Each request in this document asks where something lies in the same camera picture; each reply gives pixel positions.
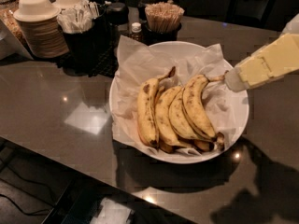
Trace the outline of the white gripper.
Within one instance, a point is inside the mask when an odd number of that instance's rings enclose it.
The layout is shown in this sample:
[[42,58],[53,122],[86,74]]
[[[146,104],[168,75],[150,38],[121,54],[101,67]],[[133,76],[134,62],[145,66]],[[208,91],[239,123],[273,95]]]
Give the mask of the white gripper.
[[281,33],[280,38],[256,50],[225,74],[231,91],[257,88],[299,69],[299,13]]

